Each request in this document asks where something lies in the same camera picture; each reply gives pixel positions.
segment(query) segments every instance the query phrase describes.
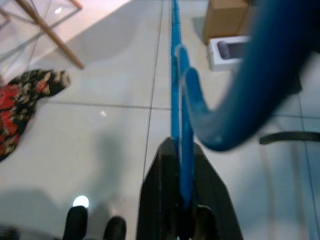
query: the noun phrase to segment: white tile floor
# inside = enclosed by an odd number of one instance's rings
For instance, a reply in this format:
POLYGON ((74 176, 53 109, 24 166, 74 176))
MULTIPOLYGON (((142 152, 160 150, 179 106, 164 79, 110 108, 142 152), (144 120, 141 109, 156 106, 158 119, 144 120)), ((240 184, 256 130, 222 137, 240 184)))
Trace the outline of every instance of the white tile floor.
MULTIPOLYGON (((158 145, 170 134, 171 4, 81 3, 83 10, 54 30, 84 62, 84 70, 46 36, 12 59, 13 64, 0 63, 6 80, 25 69, 55 68, 66 69, 72 81, 68 89, 39 103, 19 147, 0 164, 0 223, 61 236, 73 199, 86 195, 90 236, 101 237, 108 219, 122 215, 126 239, 133 240, 140 186, 158 145)), ((201 42, 207 4, 181 0, 180 17, 191 64, 199 70, 205 97, 214 108, 231 74, 209 70, 201 42)), ((50 23, 72 11, 66 0, 45 0, 41 6, 50 23)), ((14 37, 24 34, 17 26, 15 31, 14 37)), ((3 44, 1 37, 8 36, 0 31, 0 53, 11 43, 6 39, 3 44)), ((230 191, 246 240, 319 239, 318 143, 258 144, 258 136, 266 133, 320 131, 318 58, 302 75, 300 96, 277 110, 255 137, 230 152, 204 150, 230 191)))

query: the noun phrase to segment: floral fabric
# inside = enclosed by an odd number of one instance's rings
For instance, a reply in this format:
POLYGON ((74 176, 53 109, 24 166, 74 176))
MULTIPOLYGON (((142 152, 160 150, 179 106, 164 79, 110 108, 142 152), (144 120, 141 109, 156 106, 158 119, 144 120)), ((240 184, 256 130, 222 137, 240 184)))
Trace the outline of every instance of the floral fabric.
POLYGON ((32 70, 0 88, 0 161, 11 154, 36 113, 37 101, 70 84, 65 71, 32 70))

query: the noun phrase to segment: white box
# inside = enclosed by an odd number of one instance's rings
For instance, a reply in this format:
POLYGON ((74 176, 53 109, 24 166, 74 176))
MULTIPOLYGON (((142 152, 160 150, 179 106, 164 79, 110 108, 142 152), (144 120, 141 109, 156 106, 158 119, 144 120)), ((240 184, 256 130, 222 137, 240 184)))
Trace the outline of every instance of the white box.
POLYGON ((223 59, 218 49, 219 42, 226 44, 247 43, 250 40, 249 36, 228 36, 211 38, 208 45, 208 60, 212 71, 229 71, 238 66, 241 58, 223 59))

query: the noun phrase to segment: wooden chair leg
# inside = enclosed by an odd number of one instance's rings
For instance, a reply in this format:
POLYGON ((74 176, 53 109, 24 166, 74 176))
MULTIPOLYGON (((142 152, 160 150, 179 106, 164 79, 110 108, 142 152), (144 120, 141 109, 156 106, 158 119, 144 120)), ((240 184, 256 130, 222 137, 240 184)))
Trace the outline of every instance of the wooden chair leg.
POLYGON ((82 5, 77 0, 69 0, 77 9, 82 9, 82 5))
POLYGON ((34 22, 47 34, 52 41, 80 68, 84 69, 85 66, 73 54, 73 52, 65 45, 60 37, 48 26, 48 24, 40 17, 25 0, 15 0, 18 5, 34 20, 34 22))

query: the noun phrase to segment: red floral cloth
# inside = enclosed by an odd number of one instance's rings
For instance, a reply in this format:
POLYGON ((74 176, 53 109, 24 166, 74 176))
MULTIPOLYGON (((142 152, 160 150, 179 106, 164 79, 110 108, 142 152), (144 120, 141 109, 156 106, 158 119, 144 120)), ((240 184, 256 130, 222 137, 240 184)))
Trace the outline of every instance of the red floral cloth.
POLYGON ((0 88, 0 161, 17 147, 21 134, 36 112, 37 101, 70 84, 65 71, 32 70, 0 88))

